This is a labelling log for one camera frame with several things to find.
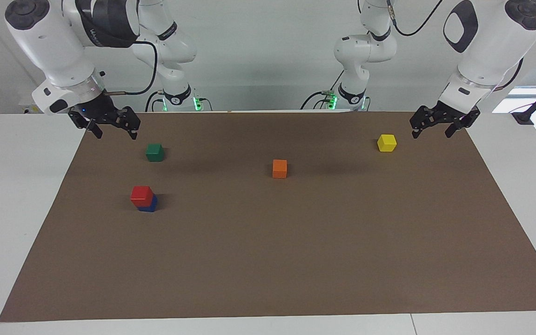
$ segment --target green light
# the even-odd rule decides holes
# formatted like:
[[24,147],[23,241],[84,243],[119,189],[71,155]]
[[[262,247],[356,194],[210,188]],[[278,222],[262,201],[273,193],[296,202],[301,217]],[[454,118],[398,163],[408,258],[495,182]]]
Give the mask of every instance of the green light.
[[338,102],[338,97],[336,95],[333,95],[330,99],[330,102],[328,102],[328,109],[336,109],[336,103]]
[[195,106],[196,112],[199,112],[202,110],[202,104],[200,103],[200,100],[198,100],[198,98],[196,97],[194,97],[194,106]]

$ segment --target yellow cube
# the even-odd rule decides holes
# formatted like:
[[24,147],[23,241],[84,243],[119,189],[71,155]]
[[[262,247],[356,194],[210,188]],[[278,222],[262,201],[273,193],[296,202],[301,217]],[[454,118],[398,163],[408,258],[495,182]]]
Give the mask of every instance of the yellow cube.
[[396,138],[394,135],[382,135],[378,140],[378,148],[380,152],[391,153],[396,149]]

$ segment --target white table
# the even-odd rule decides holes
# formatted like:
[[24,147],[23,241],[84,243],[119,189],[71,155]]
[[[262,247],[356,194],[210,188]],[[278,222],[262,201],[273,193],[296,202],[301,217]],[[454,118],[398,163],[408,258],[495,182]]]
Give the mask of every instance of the white table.
[[[536,248],[536,130],[484,114],[469,133]],[[0,115],[0,312],[82,136],[66,116]],[[53,333],[529,335],[536,312],[0,324],[0,335]]]

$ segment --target white wall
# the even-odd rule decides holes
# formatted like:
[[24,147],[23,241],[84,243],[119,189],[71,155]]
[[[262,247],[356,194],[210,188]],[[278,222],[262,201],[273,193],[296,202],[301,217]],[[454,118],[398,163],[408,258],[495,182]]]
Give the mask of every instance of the white wall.
[[[369,66],[370,110],[415,110],[421,104],[436,103],[460,61],[460,55],[446,44],[442,35],[447,13],[458,2],[442,3],[417,36],[398,36],[395,59]],[[13,104],[19,98],[3,98],[1,92],[32,89],[43,80],[43,75],[7,32],[3,13],[8,3],[9,0],[0,0],[0,54],[7,53],[8,59],[0,62],[0,77],[9,78],[13,72],[13,80],[0,80],[0,112],[17,112]],[[399,1],[399,25],[403,30],[413,30],[434,4],[435,0]],[[365,33],[353,0],[171,0],[170,6],[179,27],[198,45],[198,57],[184,66],[191,84],[199,96],[211,99],[215,110],[299,108],[309,94],[330,88],[342,70],[333,55],[336,40],[348,34]],[[151,69],[128,49],[92,47],[87,48],[87,55],[98,70],[106,71],[109,89],[141,89],[149,81]],[[523,74],[532,68],[536,68],[536,46],[527,56]],[[155,88],[161,88],[159,81]],[[508,91],[494,94],[481,106],[492,110]],[[142,110],[146,98],[114,99],[118,107],[130,105]]]

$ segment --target brown mat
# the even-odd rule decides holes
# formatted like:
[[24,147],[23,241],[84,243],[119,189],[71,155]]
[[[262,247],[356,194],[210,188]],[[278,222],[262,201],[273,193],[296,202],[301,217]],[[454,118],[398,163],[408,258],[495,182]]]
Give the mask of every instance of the brown mat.
[[536,251],[468,134],[415,141],[409,117],[146,114],[137,141],[87,134],[0,322],[536,310]]

